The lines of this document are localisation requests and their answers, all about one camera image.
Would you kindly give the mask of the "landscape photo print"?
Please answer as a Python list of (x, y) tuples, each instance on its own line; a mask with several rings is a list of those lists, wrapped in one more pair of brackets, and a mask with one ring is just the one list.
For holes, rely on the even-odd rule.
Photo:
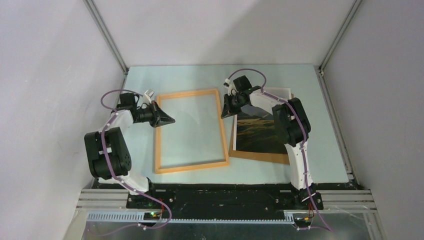
[(273, 116), (267, 111), (246, 105), (234, 116), (233, 151), (286, 155), (287, 149), (277, 136)]

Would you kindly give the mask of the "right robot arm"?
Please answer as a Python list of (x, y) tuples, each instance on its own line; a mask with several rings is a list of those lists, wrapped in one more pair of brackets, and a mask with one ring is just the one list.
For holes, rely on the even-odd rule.
[(246, 76), (234, 80), (227, 78), (223, 85), (227, 93), (224, 95), (221, 118), (238, 115), (244, 106), (260, 108), (271, 114), (276, 134), (288, 154), (291, 168), (291, 204), (297, 209), (304, 209), (310, 203), (314, 205), (316, 185), (310, 174), (307, 154), (311, 125), (300, 99), (286, 99), (260, 86), (252, 86)]

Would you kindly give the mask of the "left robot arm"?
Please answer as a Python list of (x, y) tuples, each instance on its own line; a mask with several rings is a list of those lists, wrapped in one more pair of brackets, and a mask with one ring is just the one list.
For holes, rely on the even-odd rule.
[(175, 119), (159, 107), (151, 89), (143, 94), (124, 89), (118, 92), (118, 104), (109, 108), (111, 115), (106, 124), (84, 136), (89, 171), (101, 184), (118, 184), (131, 195), (140, 194), (138, 201), (145, 208), (153, 208), (158, 194), (150, 190), (153, 185), (149, 178), (131, 171), (132, 159), (124, 133), (135, 124), (149, 123), (158, 128), (175, 123)]

